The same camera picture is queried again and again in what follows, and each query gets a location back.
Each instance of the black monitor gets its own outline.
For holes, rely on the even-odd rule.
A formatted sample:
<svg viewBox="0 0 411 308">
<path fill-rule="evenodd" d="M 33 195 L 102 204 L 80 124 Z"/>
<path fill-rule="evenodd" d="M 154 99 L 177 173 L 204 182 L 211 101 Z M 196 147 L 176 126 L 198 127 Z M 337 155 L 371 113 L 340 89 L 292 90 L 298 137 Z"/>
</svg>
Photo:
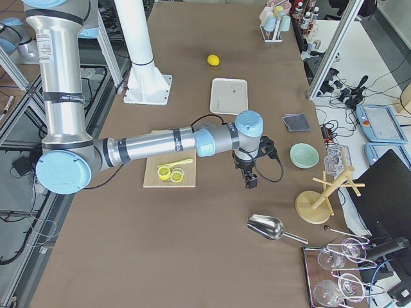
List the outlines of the black monitor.
<svg viewBox="0 0 411 308">
<path fill-rule="evenodd" d="M 357 197 L 349 194 L 372 234 L 372 241 L 381 244 L 398 237 L 411 241 L 411 171 L 392 150 L 388 150 L 355 182 L 364 183 Z M 411 293 L 411 248 L 390 253 L 387 258 L 401 279 L 401 289 Z M 404 296 L 405 302 L 411 296 Z"/>
</svg>

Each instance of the cutting board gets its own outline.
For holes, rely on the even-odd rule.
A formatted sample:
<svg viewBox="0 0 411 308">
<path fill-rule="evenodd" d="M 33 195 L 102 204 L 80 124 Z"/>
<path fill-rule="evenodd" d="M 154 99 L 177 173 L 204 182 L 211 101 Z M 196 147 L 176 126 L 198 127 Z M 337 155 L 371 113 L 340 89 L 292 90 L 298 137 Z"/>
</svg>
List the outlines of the cutting board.
<svg viewBox="0 0 411 308">
<path fill-rule="evenodd" d="M 184 171 L 184 178 L 180 183 L 174 183 L 171 180 L 162 181 L 157 176 L 157 165 L 169 164 L 170 162 L 178 162 L 183 159 L 192 158 L 193 162 L 190 164 L 177 165 L 175 167 L 181 168 Z M 173 152 L 162 155 L 157 155 L 147 158 L 146 171 L 144 172 L 144 188 L 187 188 L 195 187 L 195 165 L 196 165 L 196 151 L 195 149 Z"/>
</svg>

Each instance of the white desk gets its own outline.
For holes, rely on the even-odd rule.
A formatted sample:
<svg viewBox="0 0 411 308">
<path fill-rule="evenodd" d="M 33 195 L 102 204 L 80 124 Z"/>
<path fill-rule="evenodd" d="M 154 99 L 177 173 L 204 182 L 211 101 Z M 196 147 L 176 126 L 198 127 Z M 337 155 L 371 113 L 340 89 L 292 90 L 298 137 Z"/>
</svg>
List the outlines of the white desk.
<svg viewBox="0 0 411 308">
<path fill-rule="evenodd" d="M 331 38 L 338 26 L 338 21 L 317 21 L 317 24 L 319 26 L 318 31 L 310 41 L 313 42 L 316 39 L 321 40 L 321 45 L 317 51 L 324 52 L 329 46 Z M 338 52 L 340 53 L 340 61 L 333 63 L 332 67 L 340 71 L 340 74 L 338 74 L 338 76 L 343 81 L 346 80 L 345 82 L 350 86 L 356 87 L 361 78 L 364 75 L 368 75 L 369 78 L 365 83 L 365 86 L 370 87 L 377 78 L 389 73 L 388 67 L 385 65 L 377 49 L 374 47 L 374 44 L 371 42 L 370 38 L 359 22 L 354 22 L 351 25 L 349 33 L 345 37 Z M 397 83 L 392 75 L 388 74 L 379 79 L 371 87 L 371 89 L 383 92 L 384 90 L 387 90 L 388 88 L 391 88 L 396 84 Z M 368 96 L 370 94 L 373 94 L 373 92 L 369 90 L 365 92 L 365 96 Z M 386 94 L 398 98 L 401 94 L 401 89 L 396 86 L 393 89 L 388 90 Z M 345 110 L 325 107 L 329 106 L 330 96 L 335 97 L 338 95 L 340 95 L 340 91 L 336 90 L 328 97 L 317 97 L 314 99 L 314 104 L 317 106 L 317 109 L 324 111 L 327 115 L 325 117 L 325 114 L 323 112 L 318 111 L 317 114 L 319 123 L 322 124 L 329 120 L 336 119 L 340 126 L 345 126 L 349 129 L 352 129 L 353 125 L 347 124 L 345 121 Z M 398 102 L 398 99 L 390 98 L 383 94 L 375 94 L 369 98 L 366 98 L 364 101 L 365 104 L 370 105 L 389 105 Z M 398 121 L 400 123 L 410 122 L 409 119 L 404 117 L 398 117 Z M 407 139 L 411 140 L 411 127 L 405 127 L 403 128 L 403 130 L 407 135 Z M 339 135 L 352 134 L 352 132 L 348 132 L 343 128 L 338 129 L 337 132 Z M 367 139 L 363 135 L 360 127 L 357 127 L 357 130 L 352 134 L 352 136 L 337 137 L 337 139 L 340 144 L 344 144 L 349 147 L 351 160 L 353 162 L 353 166 L 355 167 L 353 178 L 358 178 L 365 170 L 369 168 L 369 163 L 367 157 L 365 156 L 363 148 L 364 144 L 367 142 Z M 409 153 L 411 153 L 411 144 L 408 143 L 407 145 L 405 145 L 405 148 Z M 357 211 L 346 189 L 342 189 L 342 191 L 344 192 L 344 196 L 346 198 L 343 209 L 347 226 L 356 234 L 365 234 L 366 231 L 359 222 Z M 378 282 L 378 285 L 383 286 L 386 289 L 390 289 L 398 282 L 399 279 L 394 274 L 393 277 L 380 280 Z M 378 303 L 378 307 L 384 307 L 387 303 L 390 302 L 388 295 L 376 296 L 375 299 Z"/>
</svg>

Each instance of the green bowl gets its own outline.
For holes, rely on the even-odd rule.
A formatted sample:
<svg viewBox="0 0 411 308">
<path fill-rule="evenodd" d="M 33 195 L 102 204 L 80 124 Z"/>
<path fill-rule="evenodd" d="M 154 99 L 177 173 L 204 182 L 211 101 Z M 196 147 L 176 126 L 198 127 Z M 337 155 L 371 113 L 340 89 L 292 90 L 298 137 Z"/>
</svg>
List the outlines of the green bowl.
<svg viewBox="0 0 411 308">
<path fill-rule="evenodd" d="M 294 144 L 290 151 L 290 157 L 293 164 L 298 168 L 311 168 L 320 160 L 320 155 L 317 150 L 306 143 Z"/>
</svg>

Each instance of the round wooden base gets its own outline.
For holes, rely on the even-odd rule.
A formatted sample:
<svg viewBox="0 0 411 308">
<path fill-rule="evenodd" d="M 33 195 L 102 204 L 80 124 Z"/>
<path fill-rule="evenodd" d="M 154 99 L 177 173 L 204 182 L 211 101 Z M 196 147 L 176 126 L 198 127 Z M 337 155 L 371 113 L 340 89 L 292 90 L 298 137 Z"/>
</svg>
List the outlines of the round wooden base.
<svg viewBox="0 0 411 308">
<path fill-rule="evenodd" d="M 311 205 L 319 198 L 321 194 L 315 191 L 303 191 L 295 199 L 295 208 L 298 215 L 309 222 L 316 225 L 325 223 L 329 217 L 330 212 L 327 203 L 324 201 L 316 209 L 311 208 Z"/>
</svg>

